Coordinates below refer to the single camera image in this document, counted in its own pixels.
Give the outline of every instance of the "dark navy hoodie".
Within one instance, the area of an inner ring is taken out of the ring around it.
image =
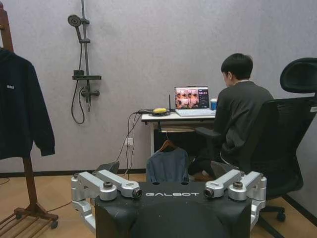
[[[54,134],[34,67],[0,49],[0,159],[55,153]]]

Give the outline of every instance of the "white desk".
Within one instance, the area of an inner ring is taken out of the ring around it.
[[[192,132],[198,126],[209,127],[214,121],[215,116],[204,117],[181,117],[177,113],[171,113],[164,117],[154,117],[151,114],[143,114],[141,122],[151,125],[151,155],[154,154],[154,130],[161,132],[177,133]]]
[[[151,114],[143,114],[141,121],[148,123],[148,122],[158,122],[158,121],[204,121],[204,120],[214,120],[215,116],[203,116],[203,117],[181,117],[177,113],[171,113],[168,116],[164,117],[155,117]]]

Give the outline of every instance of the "blue cup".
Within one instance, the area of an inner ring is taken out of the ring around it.
[[[216,111],[217,109],[217,98],[212,98],[210,100],[211,110]]]

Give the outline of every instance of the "laptop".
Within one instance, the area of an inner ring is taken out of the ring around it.
[[[181,117],[210,117],[208,87],[175,87],[175,111]]]

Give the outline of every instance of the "yellow object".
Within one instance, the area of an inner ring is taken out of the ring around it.
[[[155,108],[153,110],[154,113],[166,113],[167,109],[166,108]]]

